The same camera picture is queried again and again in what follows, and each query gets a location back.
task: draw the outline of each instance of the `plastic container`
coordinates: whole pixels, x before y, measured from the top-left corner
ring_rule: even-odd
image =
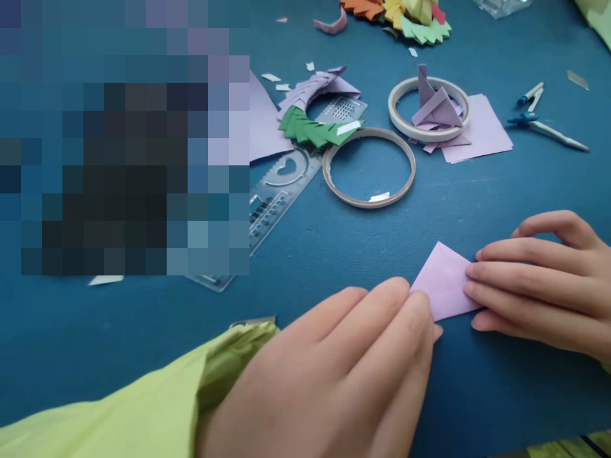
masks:
[[[494,19],[509,16],[511,13],[523,10],[533,2],[533,0],[474,0],[480,10],[484,10]]]

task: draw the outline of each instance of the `hand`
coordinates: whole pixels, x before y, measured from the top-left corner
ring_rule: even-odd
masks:
[[[198,456],[405,458],[430,371],[428,297],[394,278],[347,288],[253,358],[198,427]]]
[[[543,232],[563,244],[531,238]],[[511,237],[467,268],[465,293],[489,309],[472,326],[611,361],[611,248],[570,211],[532,216]]]

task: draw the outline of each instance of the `right hand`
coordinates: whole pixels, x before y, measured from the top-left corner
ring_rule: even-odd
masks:
[[[563,244],[533,239],[554,232]],[[479,251],[465,293],[488,308],[472,323],[611,361],[611,247],[575,213],[532,216]]]

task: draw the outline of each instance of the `left hand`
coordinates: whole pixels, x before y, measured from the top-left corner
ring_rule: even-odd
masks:
[[[404,279],[347,288],[255,355],[201,422],[196,456],[404,458],[439,336]]]

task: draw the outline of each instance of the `finger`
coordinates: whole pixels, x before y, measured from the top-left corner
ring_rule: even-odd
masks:
[[[590,316],[601,316],[598,286],[590,278],[521,263],[483,261],[467,266],[473,280]]]
[[[491,243],[475,255],[478,261],[527,262],[575,275],[589,272],[586,254],[548,240],[520,238]]]
[[[364,288],[346,288],[323,300],[284,330],[301,342],[320,342],[367,296]]]
[[[432,352],[433,330],[428,296],[416,291],[409,295],[392,322],[350,371],[347,392],[354,395],[366,392],[365,408],[384,409],[416,356]]]
[[[577,249],[588,249],[602,243],[590,225],[569,210],[541,213],[526,218],[511,237],[532,237],[545,232],[555,233],[566,245]]]
[[[422,346],[412,360],[395,398],[384,412],[370,456],[405,458],[409,455],[425,400],[431,360],[432,346]]]
[[[507,327],[506,321],[492,323],[492,327],[499,326],[500,332],[507,331],[508,335],[539,340],[599,359],[604,354],[611,354],[608,326],[595,319],[481,283],[468,282],[464,292],[511,323]]]
[[[322,354],[334,367],[348,373],[393,320],[409,294],[409,283],[399,277],[376,286],[321,342]]]

